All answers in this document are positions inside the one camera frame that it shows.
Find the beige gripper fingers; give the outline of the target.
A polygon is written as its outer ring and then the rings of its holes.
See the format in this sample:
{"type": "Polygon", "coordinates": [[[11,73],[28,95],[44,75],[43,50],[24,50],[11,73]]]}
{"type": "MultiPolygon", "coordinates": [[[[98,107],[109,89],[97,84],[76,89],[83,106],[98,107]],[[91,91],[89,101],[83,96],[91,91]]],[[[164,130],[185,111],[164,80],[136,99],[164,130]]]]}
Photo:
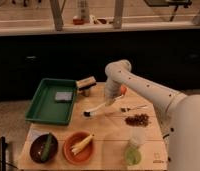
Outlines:
{"type": "Polygon", "coordinates": [[[106,106],[110,106],[110,105],[112,105],[114,102],[115,102],[115,99],[114,99],[114,98],[106,98],[106,99],[105,99],[105,105],[106,105],[106,106]]]}

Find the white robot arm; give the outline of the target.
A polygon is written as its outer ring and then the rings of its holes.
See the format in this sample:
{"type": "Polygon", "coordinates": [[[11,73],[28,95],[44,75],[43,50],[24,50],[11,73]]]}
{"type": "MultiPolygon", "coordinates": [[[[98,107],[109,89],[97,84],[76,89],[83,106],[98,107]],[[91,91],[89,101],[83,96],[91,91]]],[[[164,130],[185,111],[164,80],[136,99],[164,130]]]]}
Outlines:
{"type": "Polygon", "coordinates": [[[171,117],[167,171],[200,171],[200,95],[186,95],[131,72],[128,60],[105,67],[105,99],[120,94],[124,84],[171,117]]]}

